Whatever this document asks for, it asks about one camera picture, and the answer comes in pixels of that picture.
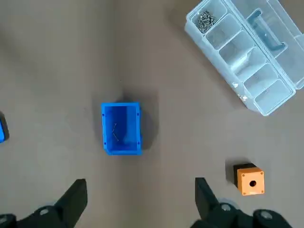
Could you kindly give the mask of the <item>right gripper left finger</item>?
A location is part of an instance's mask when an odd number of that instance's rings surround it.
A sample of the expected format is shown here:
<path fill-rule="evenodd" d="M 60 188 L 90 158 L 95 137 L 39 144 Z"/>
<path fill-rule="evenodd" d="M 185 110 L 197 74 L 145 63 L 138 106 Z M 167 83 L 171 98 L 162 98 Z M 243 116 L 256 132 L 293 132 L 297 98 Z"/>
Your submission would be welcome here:
<path fill-rule="evenodd" d="M 73 228 L 87 207 L 87 182 L 77 179 L 54 204 L 35 210 L 17 220 L 14 214 L 1 214 L 2 228 Z"/>

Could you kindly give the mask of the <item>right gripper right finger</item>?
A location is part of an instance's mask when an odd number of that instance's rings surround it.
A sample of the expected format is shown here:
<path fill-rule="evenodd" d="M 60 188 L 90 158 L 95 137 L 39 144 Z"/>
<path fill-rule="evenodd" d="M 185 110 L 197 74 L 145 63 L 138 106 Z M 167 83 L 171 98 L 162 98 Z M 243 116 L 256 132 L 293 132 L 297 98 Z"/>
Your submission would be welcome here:
<path fill-rule="evenodd" d="M 219 202 L 203 177 L 195 178 L 195 203 L 200 215 L 193 228 L 290 228 L 279 213 L 257 209 L 252 215 L 229 203 Z"/>

